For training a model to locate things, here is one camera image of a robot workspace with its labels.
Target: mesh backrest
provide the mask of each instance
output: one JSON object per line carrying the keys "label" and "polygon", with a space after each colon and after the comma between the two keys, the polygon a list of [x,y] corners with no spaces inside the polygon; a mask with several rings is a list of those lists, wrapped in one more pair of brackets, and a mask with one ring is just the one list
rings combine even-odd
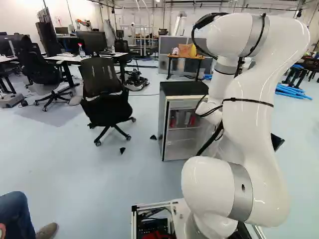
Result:
{"label": "mesh backrest", "polygon": [[111,58],[93,57],[81,61],[85,96],[95,97],[122,91]]}
{"label": "mesh backrest", "polygon": [[59,82],[59,71],[43,58],[38,44],[21,40],[17,57],[23,65],[22,72],[35,83],[52,85]]}

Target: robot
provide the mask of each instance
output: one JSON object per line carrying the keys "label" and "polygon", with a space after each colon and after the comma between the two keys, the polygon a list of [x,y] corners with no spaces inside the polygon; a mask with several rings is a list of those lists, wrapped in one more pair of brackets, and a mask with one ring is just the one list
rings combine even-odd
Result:
{"label": "robot", "polygon": [[90,20],[82,21],[80,19],[76,19],[75,24],[76,24],[77,31],[79,31],[81,29],[81,25],[86,26],[87,31],[92,31],[92,24],[91,24]]}
{"label": "robot", "polygon": [[[208,101],[196,113],[217,129],[209,156],[192,157],[182,169],[185,203],[178,209],[187,218],[174,220],[179,239],[222,239],[238,221],[276,227],[286,220],[289,195],[272,147],[271,114],[279,79],[310,41],[303,23],[273,15],[211,13],[192,37],[203,27],[207,49],[219,57]],[[242,57],[256,65],[234,77]]]}

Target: white desk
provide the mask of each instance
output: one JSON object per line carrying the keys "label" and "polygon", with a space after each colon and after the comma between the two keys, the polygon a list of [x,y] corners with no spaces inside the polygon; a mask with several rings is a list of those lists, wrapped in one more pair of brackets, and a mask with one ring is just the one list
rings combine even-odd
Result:
{"label": "white desk", "polygon": [[[127,55],[127,52],[115,52],[114,56],[111,55],[100,55],[101,57],[107,57],[107,58],[118,58],[121,56],[125,56]],[[88,59],[90,58],[90,56],[86,56],[85,58],[81,58],[79,55],[77,56],[73,56],[73,57],[69,57],[69,56],[51,56],[51,57],[47,57],[46,60],[51,60],[51,61],[66,61],[68,63],[80,63],[82,60],[84,59]]]}
{"label": "white desk", "polygon": [[16,61],[16,60],[18,60],[17,57],[4,57],[4,56],[0,56],[0,64],[1,64],[1,63],[10,62],[10,61]]}
{"label": "white desk", "polygon": [[[126,60],[122,58],[122,56],[127,55],[127,52],[115,52],[114,56],[111,55],[100,55],[100,57],[105,57],[105,58],[118,58],[119,62],[120,62],[120,71],[121,71],[121,79],[125,79],[125,64],[126,64]],[[51,57],[47,57],[46,60],[47,61],[63,61],[62,66],[64,69],[64,72],[66,74],[66,77],[68,79],[68,82],[70,84],[71,87],[74,86],[73,84],[73,80],[72,80],[72,76],[71,76],[71,72],[70,69],[68,67],[68,64],[72,64],[72,65],[80,65],[81,61],[84,59],[88,59],[90,58],[90,56],[86,56],[84,58],[81,58],[79,55],[77,56],[73,56],[73,57],[69,57],[69,56],[51,56]]]}

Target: jeans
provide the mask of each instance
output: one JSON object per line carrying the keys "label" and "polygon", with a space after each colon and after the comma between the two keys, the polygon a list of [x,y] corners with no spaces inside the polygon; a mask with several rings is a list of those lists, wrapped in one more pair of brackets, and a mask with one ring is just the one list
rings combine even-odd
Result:
{"label": "jeans", "polygon": [[0,223],[5,225],[5,239],[35,239],[27,198],[22,192],[0,197]]}

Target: sneaker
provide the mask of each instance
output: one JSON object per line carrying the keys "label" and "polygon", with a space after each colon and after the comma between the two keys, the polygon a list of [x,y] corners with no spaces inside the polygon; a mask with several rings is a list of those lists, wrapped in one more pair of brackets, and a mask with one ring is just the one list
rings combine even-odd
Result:
{"label": "sneaker", "polygon": [[35,235],[36,239],[52,239],[58,229],[57,223],[50,223],[42,227]]}

